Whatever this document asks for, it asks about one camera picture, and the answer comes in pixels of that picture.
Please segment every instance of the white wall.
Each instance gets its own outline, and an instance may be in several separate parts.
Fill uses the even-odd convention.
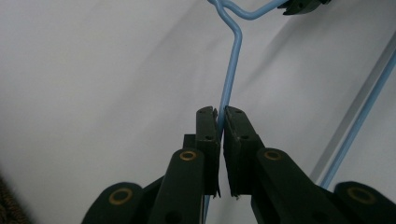
[[[37,223],[79,223],[106,187],[154,181],[194,132],[195,111],[219,104],[233,36],[206,1],[0,4],[0,170]],[[231,105],[310,174],[395,32],[395,9],[333,0],[304,16],[238,20]],[[337,181],[396,201],[394,78],[387,85]],[[249,197],[228,196],[224,166],[219,179],[207,223],[255,223]]]

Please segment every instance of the metal rivet hole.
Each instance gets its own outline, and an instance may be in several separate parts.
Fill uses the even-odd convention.
[[[183,151],[180,153],[180,158],[183,161],[193,161],[195,158],[197,158],[197,154],[193,151]]]
[[[351,187],[347,189],[347,194],[353,200],[364,204],[373,204],[376,202],[375,196],[366,189],[361,189],[357,187]]]
[[[266,151],[264,157],[271,161],[280,161],[282,159],[282,155],[277,151]]]
[[[117,189],[110,194],[110,197],[108,197],[108,201],[114,205],[121,205],[131,200],[132,196],[133,193],[131,189]]]

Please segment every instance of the brass rivet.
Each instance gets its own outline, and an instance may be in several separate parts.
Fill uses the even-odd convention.
[[[373,204],[376,202],[375,196],[367,189],[351,187],[347,189],[349,197],[364,204]]]
[[[183,161],[193,161],[195,158],[197,158],[197,154],[193,151],[183,151],[180,153],[180,158]]]
[[[282,160],[282,155],[280,155],[277,151],[266,151],[264,153],[264,157],[271,161],[280,161]]]
[[[117,194],[120,195],[122,193],[125,193],[125,195],[122,195],[122,198],[117,198]],[[132,196],[133,193],[131,189],[127,189],[127,188],[117,189],[110,194],[110,197],[108,197],[108,201],[114,205],[121,205],[131,200]]]

